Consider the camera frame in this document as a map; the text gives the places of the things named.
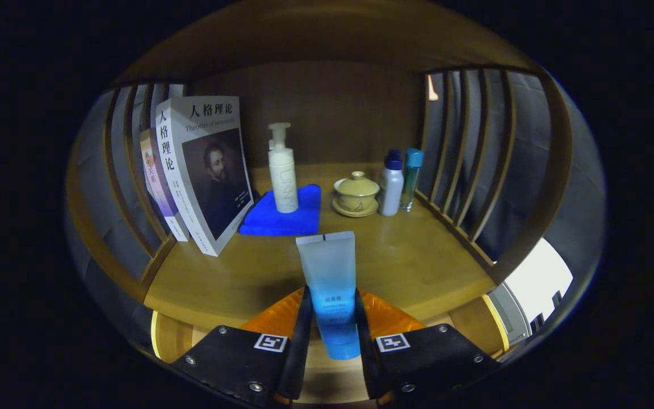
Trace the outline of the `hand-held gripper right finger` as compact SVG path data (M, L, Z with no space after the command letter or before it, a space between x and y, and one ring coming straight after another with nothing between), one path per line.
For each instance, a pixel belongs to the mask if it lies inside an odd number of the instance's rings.
M449 402L501 367L453 326L426 326L366 291L355 291L355 320L367 394L379 407Z

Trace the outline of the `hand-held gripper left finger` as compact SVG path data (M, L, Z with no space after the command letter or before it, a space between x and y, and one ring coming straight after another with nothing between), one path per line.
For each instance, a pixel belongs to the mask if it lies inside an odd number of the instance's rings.
M172 368L233 407L289 407L301 394L311 328L305 286L241 328L219 324Z

